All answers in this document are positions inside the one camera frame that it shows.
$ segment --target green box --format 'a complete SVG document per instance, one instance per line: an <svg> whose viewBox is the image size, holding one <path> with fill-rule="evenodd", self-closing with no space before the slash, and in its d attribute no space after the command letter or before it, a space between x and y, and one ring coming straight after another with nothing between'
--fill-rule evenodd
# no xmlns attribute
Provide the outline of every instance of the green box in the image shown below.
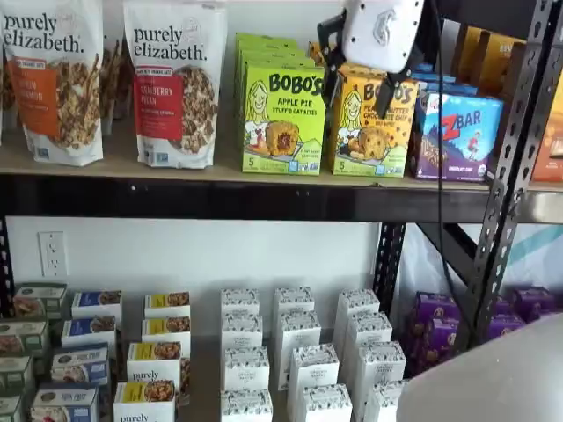
<svg viewBox="0 0 563 422"><path fill-rule="evenodd" d="M245 72L243 171L318 175L324 69L248 62Z"/></svg>

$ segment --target pumpkin granola bag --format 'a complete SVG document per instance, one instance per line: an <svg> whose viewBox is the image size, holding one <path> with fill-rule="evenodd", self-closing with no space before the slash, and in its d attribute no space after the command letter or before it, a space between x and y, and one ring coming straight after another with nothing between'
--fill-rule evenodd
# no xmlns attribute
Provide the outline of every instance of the pumpkin granola bag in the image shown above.
<svg viewBox="0 0 563 422"><path fill-rule="evenodd" d="M135 68L139 161L152 167L213 164L227 35L220 3L125 0Z"/></svg>
<svg viewBox="0 0 563 422"><path fill-rule="evenodd" d="M83 166L101 159L101 1L0 0L0 19L35 160Z"/></svg>

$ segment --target snack box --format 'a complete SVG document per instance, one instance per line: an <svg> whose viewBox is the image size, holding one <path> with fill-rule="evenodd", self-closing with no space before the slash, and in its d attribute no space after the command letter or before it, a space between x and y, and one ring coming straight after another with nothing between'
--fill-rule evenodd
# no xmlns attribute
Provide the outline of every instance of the snack box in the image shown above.
<svg viewBox="0 0 563 422"><path fill-rule="evenodd" d="M438 98L438 92L421 91L416 102L414 142L409 149L416 178L438 178ZM501 113L502 101L495 98L442 96L444 180L485 180Z"/></svg>
<svg viewBox="0 0 563 422"><path fill-rule="evenodd" d="M260 296L257 288L224 288L221 290L221 315L260 312Z"/></svg>
<svg viewBox="0 0 563 422"><path fill-rule="evenodd" d="M121 330L121 291L75 293L70 312L73 319L114 317L117 330Z"/></svg>
<svg viewBox="0 0 563 422"><path fill-rule="evenodd" d="M342 381L348 389L354 387L354 374L357 363L358 346L365 341L391 341L393 328L383 312L365 310L348 319L344 359L342 360Z"/></svg>
<svg viewBox="0 0 563 422"><path fill-rule="evenodd" d="M397 341L362 343L358 358L350 391L356 421L363 420L371 387L402 380L406 366L406 357Z"/></svg>
<svg viewBox="0 0 563 422"><path fill-rule="evenodd" d="M80 383L44 384L33 400L31 420L99 422L98 402L98 387Z"/></svg>
<svg viewBox="0 0 563 422"><path fill-rule="evenodd" d="M113 400L116 422L174 422L176 400L172 381L120 382Z"/></svg>
<svg viewBox="0 0 563 422"><path fill-rule="evenodd" d="M305 387L296 422L341 422L352 415L352 402L342 384Z"/></svg>
<svg viewBox="0 0 563 422"><path fill-rule="evenodd" d="M68 347L54 351L53 382L87 383L98 387L99 416L112 411L112 375L107 343Z"/></svg>
<svg viewBox="0 0 563 422"><path fill-rule="evenodd" d="M221 422L272 422L273 416L267 389L221 391Z"/></svg>
<svg viewBox="0 0 563 422"><path fill-rule="evenodd" d="M296 421L297 402L305 387L320 387L338 381L340 363L333 345L306 346L293 349L289 371L288 415Z"/></svg>
<svg viewBox="0 0 563 422"><path fill-rule="evenodd" d="M384 74L340 69L328 147L333 174L402 178L413 124L417 83L407 79L396 90L385 119L375 104Z"/></svg>
<svg viewBox="0 0 563 422"><path fill-rule="evenodd" d="M64 319L66 309L67 285L63 283L21 283L14 295L16 317L46 317Z"/></svg>
<svg viewBox="0 0 563 422"><path fill-rule="evenodd" d="M46 320L10 318L0 321L0 354L30 353L40 357L49 347Z"/></svg>
<svg viewBox="0 0 563 422"><path fill-rule="evenodd" d="M320 330L314 310L292 310L280 314L274 351L274 385L278 390L288 389L291 351L296 347L318 345Z"/></svg>
<svg viewBox="0 0 563 422"><path fill-rule="evenodd" d="M342 355L344 354L344 340L346 339L348 319L351 315L364 310L371 310L373 312L379 311L379 300L376 298L376 294L373 293L373 290L364 288L340 292L338 305L336 307L333 334L334 349L340 359L342 359Z"/></svg>
<svg viewBox="0 0 563 422"><path fill-rule="evenodd" d="M221 389L267 389L270 364L265 347L244 347L225 350Z"/></svg>
<svg viewBox="0 0 563 422"><path fill-rule="evenodd" d="M190 317L189 292L144 296L145 319L182 316Z"/></svg>

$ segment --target small white box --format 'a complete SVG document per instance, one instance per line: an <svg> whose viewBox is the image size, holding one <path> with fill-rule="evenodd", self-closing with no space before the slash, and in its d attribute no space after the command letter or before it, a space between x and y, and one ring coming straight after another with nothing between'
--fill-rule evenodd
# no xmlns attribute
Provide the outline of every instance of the small white box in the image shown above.
<svg viewBox="0 0 563 422"><path fill-rule="evenodd" d="M292 350L296 347L318 345L320 330L314 310L295 310L280 314L277 331L279 341L274 354L274 382L278 390L288 389Z"/></svg>
<svg viewBox="0 0 563 422"><path fill-rule="evenodd" d="M262 317L227 313L221 323L221 355L225 349L262 346Z"/></svg>
<svg viewBox="0 0 563 422"><path fill-rule="evenodd" d="M348 422L352 402L343 384L305 387L296 422Z"/></svg>
<svg viewBox="0 0 563 422"><path fill-rule="evenodd" d="M333 345L306 346L293 349L289 371L288 415L296 422L297 400L305 387L320 387L338 381L339 361Z"/></svg>
<svg viewBox="0 0 563 422"><path fill-rule="evenodd" d="M398 398L406 383L407 380L403 380L373 386L369 391L364 422L395 422Z"/></svg>
<svg viewBox="0 0 563 422"><path fill-rule="evenodd" d="M400 381L406 358L397 341L362 343L358 350L354 387L350 391L355 420L363 420L370 388L375 384Z"/></svg>
<svg viewBox="0 0 563 422"><path fill-rule="evenodd" d="M256 288L224 288L221 290L221 316L226 313L258 315L260 298Z"/></svg>
<svg viewBox="0 0 563 422"><path fill-rule="evenodd" d="M358 346L365 341L391 341L393 328L383 312L365 310L352 315L348 319L344 357L342 359L342 381L349 389L355 374L355 356Z"/></svg>
<svg viewBox="0 0 563 422"><path fill-rule="evenodd" d="M372 312L379 311L379 300L372 290L344 290L338 296L338 306L336 307L336 318L334 319L334 349L342 359L344 354L344 342L346 340L346 329L348 319L353 314L370 310Z"/></svg>
<svg viewBox="0 0 563 422"><path fill-rule="evenodd" d="M221 392L221 422L272 422L273 415L267 389Z"/></svg>
<svg viewBox="0 0 563 422"><path fill-rule="evenodd" d="M270 364L265 347L227 349L223 358L222 389L267 389Z"/></svg>
<svg viewBox="0 0 563 422"><path fill-rule="evenodd" d="M182 316L191 316L190 294L188 292L144 296L145 319Z"/></svg>

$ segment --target purple box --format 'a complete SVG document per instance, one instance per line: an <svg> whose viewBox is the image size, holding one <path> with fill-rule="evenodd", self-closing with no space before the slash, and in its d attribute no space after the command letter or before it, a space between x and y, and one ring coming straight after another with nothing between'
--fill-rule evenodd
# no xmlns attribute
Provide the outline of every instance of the purple box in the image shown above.
<svg viewBox="0 0 563 422"><path fill-rule="evenodd" d="M492 340L524 327L526 323L517 314L500 314L491 317L487 339Z"/></svg>

